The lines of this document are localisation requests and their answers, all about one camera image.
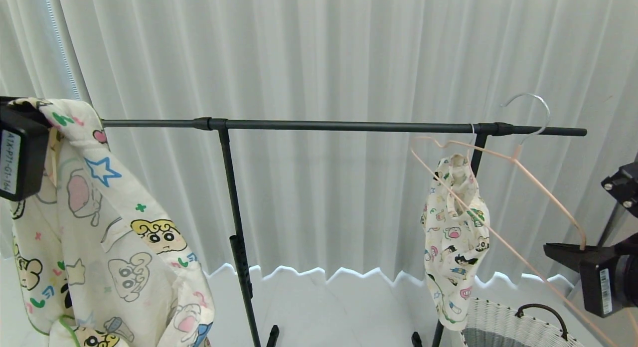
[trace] white wicker basket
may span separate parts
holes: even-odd
[[[526,308],[553,313],[561,328],[525,316]],[[450,331],[453,347],[583,347],[567,333],[563,318],[545,305],[529,304],[518,310],[487,300],[472,299],[468,324],[463,331]]]

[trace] brown basket handle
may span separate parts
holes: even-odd
[[[528,305],[523,305],[520,306],[520,308],[518,309],[518,311],[516,311],[515,316],[520,318],[523,317],[523,313],[522,310],[526,309],[526,308],[540,308],[540,309],[544,309],[547,310],[551,313],[553,313],[554,316],[556,316],[556,318],[558,318],[558,322],[560,322],[560,327],[561,329],[563,329],[563,334],[561,334],[561,338],[563,338],[563,340],[567,340],[567,325],[565,325],[565,321],[563,320],[562,317],[560,317],[560,315],[558,314],[558,312],[556,312],[555,309],[551,308],[550,306],[545,306],[542,304],[528,304]]]

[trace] cartoon print fabric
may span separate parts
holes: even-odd
[[[489,248],[489,211],[479,196],[479,185],[468,159],[455,154],[439,161],[440,182],[433,178],[421,215],[426,232],[426,283],[442,325],[462,331],[474,276]],[[445,184],[470,208],[466,211]]]
[[[41,190],[9,202],[27,315],[51,347],[204,347],[214,302],[197,256],[73,100],[18,99],[57,130]]]

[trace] hanger hook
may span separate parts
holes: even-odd
[[[542,133],[545,128],[547,128],[547,125],[549,125],[549,118],[551,117],[551,113],[549,112],[549,106],[547,106],[547,103],[545,102],[545,100],[542,97],[539,97],[536,94],[532,94],[532,93],[518,93],[515,96],[511,97],[510,100],[508,100],[506,103],[501,104],[501,108],[505,108],[506,106],[510,105],[510,103],[518,98],[518,97],[522,97],[524,95],[529,95],[530,97],[535,97],[536,99],[540,100],[540,102],[543,103],[543,105],[545,106],[545,111],[547,113],[546,117],[545,117],[545,124],[543,124],[542,127],[540,127],[540,129],[538,129],[537,131],[535,131],[534,133],[528,134],[527,136],[525,136],[525,138],[522,138],[522,140],[520,141],[520,145],[522,145],[522,143],[524,143],[524,141],[529,138],[530,136],[534,136],[534,135],[538,135],[540,133]]]

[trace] barcode sticker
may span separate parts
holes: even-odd
[[[611,313],[611,283],[609,283],[609,269],[600,270],[600,292],[602,292],[602,312]]]
[[[0,189],[15,194],[18,184],[20,160],[20,136],[8,130],[2,131],[0,144]]]

